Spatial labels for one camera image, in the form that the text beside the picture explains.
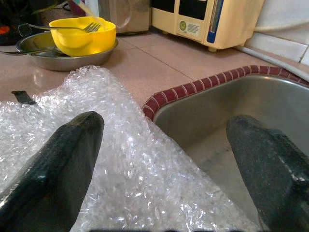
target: label sticker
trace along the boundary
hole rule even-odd
[[[179,31],[190,35],[199,36],[200,28],[201,26],[199,24],[189,23],[183,20],[179,22]]]

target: sink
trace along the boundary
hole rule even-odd
[[[309,154],[309,88],[273,75],[251,74],[186,96],[154,111],[153,121],[258,225],[225,132],[237,115],[281,130]]]

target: plastic wrap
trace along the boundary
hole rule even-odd
[[[59,126],[94,110],[103,116],[105,129],[72,232],[257,230],[175,142],[145,119],[107,69],[80,68],[34,100],[37,105],[0,103],[0,191]]]

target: fork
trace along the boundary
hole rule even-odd
[[[76,28],[76,27],[45,27],[45,26],[36,26],[29,23],[24,23],[18,26],[18,31],[21,36],[27,36],[31,34],[31,28],[43,29],[43,30],[53,30],[53,29],[78,29],[85,32],[94,32],[97,31],[101,25],[99,23],[90,23],[85,28]]]

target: wall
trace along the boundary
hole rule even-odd
[[[265,0],[257,27],[291,24],[308,18],[309,0]],[[309,65],[309,25],[280,32],[255,32],[246,45]]]

